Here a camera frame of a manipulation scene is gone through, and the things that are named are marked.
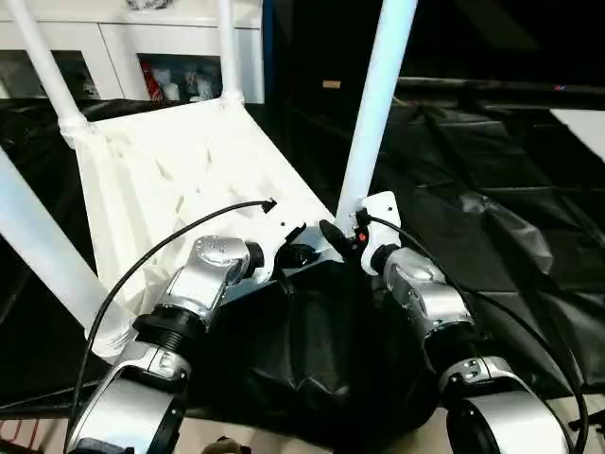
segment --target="black plastic sheet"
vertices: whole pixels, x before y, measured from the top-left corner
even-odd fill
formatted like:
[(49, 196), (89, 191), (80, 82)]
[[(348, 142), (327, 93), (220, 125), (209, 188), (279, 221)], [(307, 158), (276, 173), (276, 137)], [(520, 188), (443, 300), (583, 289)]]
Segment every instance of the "black plastic sheet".
[[(110, 101), (86, 104), (84, 112), (100, 119), (159, 107)], [(289, 109), (249, 111), (336, 211), (353, 125)], [(77, 168), (50, 106), (1, 103), (0, 135), (93, 264), (80, 189), (58, 185), (61, 172), (77, 177)], [(604, 174), (605, 165), (546, 112), (393, 108), (372, 193), (393, 191), (404, 226), (453, 277), (521, 315), (559, 355), (577, 360), (586, 392), (599, 392), (605, 389)], [(58, 209), (64, 194), (72, 198), (64, 202), (69, 209)], [(6, 282), (17, 282), (23, 266), (6, 245), (2, 257), (16, 269)], [(26, 281), (0, 302), (0, 308), (13, 302), (0, 322), (9, 352), (0, 405), (69, 388), (83, 348), (76, 322), (35, 276)], [(435, 377), (397, 305), (341, 264), (318, 265), (292, 282), (293, 298), (272, 286), (225, 306), (200, 347), (192, 412), (332, 446), (354, 434), (359, 448), (423, 423), (437, 405)], [(524, 379), (544, 395), (567, 393), (534, 340), (467, 296), (490, 335), (486, 342)], [(90, 379), (103, 370), (94, 361)]]

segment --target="cable connector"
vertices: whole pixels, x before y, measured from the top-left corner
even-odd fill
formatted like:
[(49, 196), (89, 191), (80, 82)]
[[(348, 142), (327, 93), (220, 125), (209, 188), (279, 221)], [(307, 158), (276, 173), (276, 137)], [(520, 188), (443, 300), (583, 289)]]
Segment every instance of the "cable connector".
[(261, 207), (263, 208), (263, 211), (266, 213), (268, 213), (269, 211), (271, 211), (275, 205), (277, 205), (277, 201), (273, 198), (269, 199), (268, 201), (265, 201), (261, 204)]
[(357, 213), (355, 213), (355, 217), (357, 219), (357, 225), (362, 229), (368, 227), (370, 222), (372, 222), (372, 216), (370, 216), (370, 213), (368, 213), (367, 208), (359, 210)]

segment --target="white bracket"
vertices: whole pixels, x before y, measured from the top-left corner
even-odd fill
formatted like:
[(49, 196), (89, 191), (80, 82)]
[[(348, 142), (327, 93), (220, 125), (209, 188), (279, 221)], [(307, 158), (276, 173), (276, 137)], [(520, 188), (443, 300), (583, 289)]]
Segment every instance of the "white bracket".
[(259, 218), (259, 232), (255, 238), (263, 250), (265, 265), (258, 268), (252, 275), (256, 284), (266, 283), (275, 269), (275, 256), (285, 244), (285, 238), (296, 228), (304, 226), (304, 220), (297, 215), (292, 207), (278, 203), (266, 216)]
[[(397, 201), (392, 192), (386, 191), (366, 197), (359, 205), (360, 209), (365, 208), (368, 210), (370, 216), (387, 220), (397, 227), (401, 227)], [(386, 225), (379, 224), (378, 222), (370, 222), (370, 225), (368, 225), (368, 244), (366, 245), (363, 254), (361, 254), (361, 268), (370, 276), (378, 275), (378, 272), (372, 268), (370, 263), (372, 256), (378, 248), (387, 244), (401, 246), (399, 234)]]

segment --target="glass cabinet door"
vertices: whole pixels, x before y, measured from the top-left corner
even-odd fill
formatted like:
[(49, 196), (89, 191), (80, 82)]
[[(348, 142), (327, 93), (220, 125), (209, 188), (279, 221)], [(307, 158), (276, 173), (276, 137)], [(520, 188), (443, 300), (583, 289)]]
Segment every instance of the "glass cabinet door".
[[(53, 56), (74, 99), (99, 99), (80, 51), (55, 50)], [(0, 97), (46, 97), (25, 50), (0, 50)]]
[(219, 57), (137, 54), (152, 100), (205, 101), (222, 90)]

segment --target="white metal pole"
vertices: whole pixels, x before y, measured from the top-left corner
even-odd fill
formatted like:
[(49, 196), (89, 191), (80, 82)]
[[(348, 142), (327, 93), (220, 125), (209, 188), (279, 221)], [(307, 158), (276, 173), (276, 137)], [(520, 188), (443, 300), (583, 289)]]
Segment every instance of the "white metal pole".
[(244, 102), (237, 44), (235, 42), (235, 25), (233, 22), (233, 0), (216, 0), (218, 10), (218, 40), (220, 45), (220, 71), (223, 79), (222, 98), (226, 101)]
[(0, 80), (0, 99), (9, 99), (9, 98), (10, 98), (9, 91), (2, 84), (2, 80)]
[(26, 50), (44, 90), (59, 118), (63, 135), (69, 135), (87, 124), (78, 110), (61, 71), (44, 40), (38, 24), (27, 8), (26, 0), (8, 0), (10, 13), (21, 30)]
[(416, 5), (417, 0), (382, 2), (349, 162), (338, 201), (337, 226), (347, 236), (353, 233), (357, 205), (370, 190)]
[[(44, 209), (0, 148), (0, 234), (88, 331), (107, 290)], [(102, 357), (120, 353), (128, 341), (131, 314), (114, 303), (95, 341)]]

